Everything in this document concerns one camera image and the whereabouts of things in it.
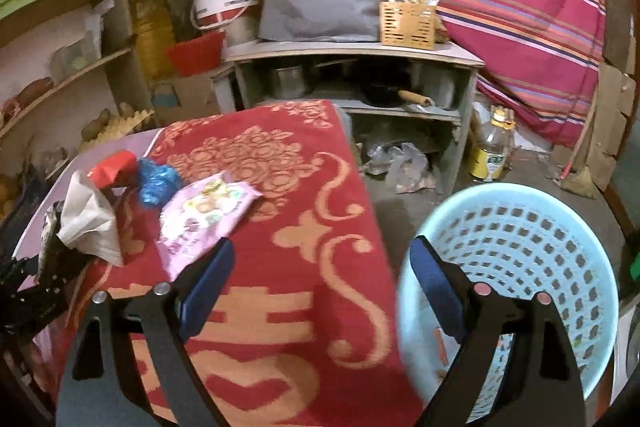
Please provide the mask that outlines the white tissue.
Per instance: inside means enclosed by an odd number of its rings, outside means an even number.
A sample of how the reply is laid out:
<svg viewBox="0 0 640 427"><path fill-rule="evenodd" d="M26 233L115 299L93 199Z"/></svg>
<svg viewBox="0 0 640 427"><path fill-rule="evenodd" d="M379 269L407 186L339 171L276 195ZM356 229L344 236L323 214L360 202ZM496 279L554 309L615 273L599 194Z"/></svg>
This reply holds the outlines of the white tissue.
<svg viewBox="0 0 640 427"><path fill-rule="evenodd" d="M81 170L75 171L70 178L60 223L58 238L68 248L100 258L115 267L125 264L115 210Z"/></svg>

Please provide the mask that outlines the red gold paper packet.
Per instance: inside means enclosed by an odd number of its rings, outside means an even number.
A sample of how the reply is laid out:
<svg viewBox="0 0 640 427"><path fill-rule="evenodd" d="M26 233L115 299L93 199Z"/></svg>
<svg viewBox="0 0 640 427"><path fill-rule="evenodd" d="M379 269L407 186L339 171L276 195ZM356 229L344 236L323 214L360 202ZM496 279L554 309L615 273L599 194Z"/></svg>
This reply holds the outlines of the red gold paper packet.
<svg viewBox="0 0 640 427"><path fill-rule="evenodd" d="M96 164L88 178L99 190L134 186L138 183L138 158L130 150L119 150Z"/></svg>

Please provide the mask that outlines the pink white snack packet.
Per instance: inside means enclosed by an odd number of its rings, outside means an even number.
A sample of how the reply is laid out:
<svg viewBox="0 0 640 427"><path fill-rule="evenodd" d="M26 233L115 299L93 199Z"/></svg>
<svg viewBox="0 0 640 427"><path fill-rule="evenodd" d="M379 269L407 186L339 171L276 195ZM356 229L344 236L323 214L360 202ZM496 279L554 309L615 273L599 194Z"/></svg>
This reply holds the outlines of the pink white snack packet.
<svg viewBox="0 0 640 427"><path fill-rule="evenodd" d="M180 188L160 212L157 250L168 279L177 280L187 265L229 237L261 197L247 182L233 181L228 171Z"/></svg>

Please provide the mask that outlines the blue plastic bag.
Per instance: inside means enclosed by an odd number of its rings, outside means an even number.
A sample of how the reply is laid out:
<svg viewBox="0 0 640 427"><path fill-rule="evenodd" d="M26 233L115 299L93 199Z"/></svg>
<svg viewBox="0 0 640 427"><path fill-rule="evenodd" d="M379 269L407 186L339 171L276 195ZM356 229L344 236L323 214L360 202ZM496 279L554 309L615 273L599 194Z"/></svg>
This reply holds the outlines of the blue plastic bag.
<svg viewBox="0 0 640 427"><path fill-rule="evenodd" d="M143 157L138 160L138 187L143 207L162 209L182 189L183 182L174 167Z"/></svg>

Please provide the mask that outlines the red gold patterned mat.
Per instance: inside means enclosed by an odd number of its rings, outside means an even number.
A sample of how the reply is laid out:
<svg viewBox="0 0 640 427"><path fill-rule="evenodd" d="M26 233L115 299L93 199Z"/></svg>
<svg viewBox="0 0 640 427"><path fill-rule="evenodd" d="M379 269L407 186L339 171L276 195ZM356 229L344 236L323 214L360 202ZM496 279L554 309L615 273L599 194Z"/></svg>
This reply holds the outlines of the red gold patterned mat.
<svg viewBox="0 0 640 427"><path fill-rule="evenodd" d="M345 129L329 102L177 122L151 158L186 182L227 171L262 195L231 235L234 269L186 345L235 426L410 426L395 286Z"/></svg>

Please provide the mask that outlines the cooking oil bottle on floor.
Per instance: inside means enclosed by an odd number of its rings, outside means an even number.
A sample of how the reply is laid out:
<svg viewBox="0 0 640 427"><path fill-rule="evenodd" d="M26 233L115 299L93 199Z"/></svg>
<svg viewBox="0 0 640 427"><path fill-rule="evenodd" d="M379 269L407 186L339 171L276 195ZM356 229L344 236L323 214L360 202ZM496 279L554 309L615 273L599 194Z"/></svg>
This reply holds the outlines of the cooking oil bottle on floor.
<svg viewBox="0 0 640 427"><path fill-rule="evenodd" d="M472 178L494 182L502 176L512 153L514 130L514 114L503 106L491 106L488 121L475 119L469 157Z"/></svg>

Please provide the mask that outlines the clear plastic storage box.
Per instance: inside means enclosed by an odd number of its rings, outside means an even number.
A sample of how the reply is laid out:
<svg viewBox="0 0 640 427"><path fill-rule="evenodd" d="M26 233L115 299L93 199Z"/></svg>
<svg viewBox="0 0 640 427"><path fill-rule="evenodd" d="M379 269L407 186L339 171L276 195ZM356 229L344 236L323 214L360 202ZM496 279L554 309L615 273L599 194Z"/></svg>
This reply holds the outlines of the clear plastic storage box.
<svg viewBox="0 0 640 427"><path fill-rule="evenodd" d="M99 61L100 50L96 46L93 32L87 31L85 35L56 50L49 62L50 77L54 83L60 83L67 77L80 72L81 69Z"/></svg>

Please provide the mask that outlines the cardboard box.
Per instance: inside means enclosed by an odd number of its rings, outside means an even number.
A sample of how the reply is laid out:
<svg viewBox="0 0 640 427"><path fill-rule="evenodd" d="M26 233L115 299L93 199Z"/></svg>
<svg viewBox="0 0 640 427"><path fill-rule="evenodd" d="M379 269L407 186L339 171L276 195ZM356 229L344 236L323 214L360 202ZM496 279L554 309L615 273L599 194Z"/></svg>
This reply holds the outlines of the cardboard box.
<svg viewBox="0 0 640 427"><path fill-rule="evenodd" d="M234 66L224 65L198 75L160 81L152 88L157 121L168 126L177 121L235 112L234 80Z"/></svg>

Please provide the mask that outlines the grey low shelf cabinet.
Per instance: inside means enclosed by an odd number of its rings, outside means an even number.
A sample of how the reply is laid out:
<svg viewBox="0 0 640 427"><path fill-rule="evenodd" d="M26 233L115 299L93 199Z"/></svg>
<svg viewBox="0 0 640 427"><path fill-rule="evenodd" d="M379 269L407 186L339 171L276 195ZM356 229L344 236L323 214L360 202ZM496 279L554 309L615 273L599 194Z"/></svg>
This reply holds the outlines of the grey low shelf cabinet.
<svg viewBox="0 0 640 427"><path fill-rule="evenodd" d="M369 115L385 117L408 117L426 121L443 121L454 126L454 136L447 143L442 157L436 162L438 174L437 192L449 195L454 191L457 175L461 166L465 140L470 130L472 98L476 86L476 74L485 66L481 58L450 42L439 44L433 51L403 48L402 46L384 46L379 42L251 42L240 46L230 46L224 51L224 58L236 66L241 90L241 100L247 107L262 103L259 82L250 79L242 71L242 66L257 60L274 58L292 58L305 56L386 56L408 58L433 64L446 64L464 70L460 103L455 108L430 106L419 108L414 105L396 107L376 107L356 100L350 93L343 91L334 96L333 103L350 115Z"/></svg>

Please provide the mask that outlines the red plastic bowl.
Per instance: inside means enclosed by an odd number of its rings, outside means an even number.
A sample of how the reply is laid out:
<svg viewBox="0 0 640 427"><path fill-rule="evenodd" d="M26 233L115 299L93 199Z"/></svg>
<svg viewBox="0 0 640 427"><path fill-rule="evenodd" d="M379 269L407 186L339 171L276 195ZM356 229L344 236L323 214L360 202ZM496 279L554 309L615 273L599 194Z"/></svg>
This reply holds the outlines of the red plastic bowl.
<svg viewBox="0 0 640 427"><path fill-rule="evenodd" d="M191 77L216 69L221 63L223 32L206 32L201 37L170 46L165 54L182 77Z"/></svg>

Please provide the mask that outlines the large yellow oil jug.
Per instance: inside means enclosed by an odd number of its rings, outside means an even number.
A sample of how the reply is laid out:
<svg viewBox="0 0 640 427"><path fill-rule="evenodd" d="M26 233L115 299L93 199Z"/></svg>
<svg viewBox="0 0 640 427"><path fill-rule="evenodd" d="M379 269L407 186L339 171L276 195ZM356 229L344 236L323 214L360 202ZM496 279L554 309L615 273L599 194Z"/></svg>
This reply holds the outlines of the large yellow oil jug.
<svg viewBox="0 0 640 427"><path fill-rule="evenodd" d="M172 75L166 51L176 44L165 0L128 0L134 47L146 83L152 87Z"/></svg>

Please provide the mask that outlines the white plastic bucket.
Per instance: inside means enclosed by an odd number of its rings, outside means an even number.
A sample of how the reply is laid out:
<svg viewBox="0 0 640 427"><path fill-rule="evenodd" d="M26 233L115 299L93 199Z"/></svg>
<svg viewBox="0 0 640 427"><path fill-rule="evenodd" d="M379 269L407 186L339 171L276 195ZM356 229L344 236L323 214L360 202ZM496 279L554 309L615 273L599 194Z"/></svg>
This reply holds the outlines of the white plastic bucket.
<svg viewBox="0 0 640 427"><path fill-rule="evenodd" d="M222 32L226 46L258 40L259 0L190 0L190 21L201 32Z"/></svg>

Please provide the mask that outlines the yellow utensil holder box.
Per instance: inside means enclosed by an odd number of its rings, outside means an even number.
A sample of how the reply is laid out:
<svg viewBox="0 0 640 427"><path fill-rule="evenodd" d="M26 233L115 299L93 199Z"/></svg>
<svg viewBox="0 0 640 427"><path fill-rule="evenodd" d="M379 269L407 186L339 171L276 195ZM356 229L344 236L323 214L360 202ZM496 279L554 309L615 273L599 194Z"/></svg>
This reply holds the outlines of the yellow utensil holder box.
<svg viewBox="0 0 640 427"><path fill-rule="evenodd" d="M440 0L383 0L380 40L384 46L434 51Z"/></svg>

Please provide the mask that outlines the wooden wall shelf unit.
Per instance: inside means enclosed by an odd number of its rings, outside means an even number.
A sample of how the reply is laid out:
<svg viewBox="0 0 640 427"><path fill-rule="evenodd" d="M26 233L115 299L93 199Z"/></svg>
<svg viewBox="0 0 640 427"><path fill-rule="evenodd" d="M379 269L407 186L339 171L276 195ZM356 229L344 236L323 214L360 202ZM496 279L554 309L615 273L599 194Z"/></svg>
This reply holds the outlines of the wooden wall shelf unit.
<svg viewBox="0 0 640 427"><path fill-rule="evenodd" d="M52 54L93 32L99 61L60 83ZM106 110L149 110L128 0L39 0L1 20L1 171L73 152Z"/></svg>

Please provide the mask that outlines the wooden handled pan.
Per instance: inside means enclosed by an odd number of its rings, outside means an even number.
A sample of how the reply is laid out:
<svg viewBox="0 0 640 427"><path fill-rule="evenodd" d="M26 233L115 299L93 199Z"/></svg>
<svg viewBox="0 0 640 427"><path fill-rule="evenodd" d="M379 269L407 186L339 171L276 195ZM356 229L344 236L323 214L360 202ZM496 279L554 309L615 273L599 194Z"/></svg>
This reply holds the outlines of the wooden handled pan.
<svg viewBox="0 0 640 427"><path fill-rule="evenodd" d="M405 101L407 103L418 104L427 107L434 105L434 101L423 94L414 93L407 90L398 90L397 95L399 96L399 98L401 98L402 101Z"/></svg>

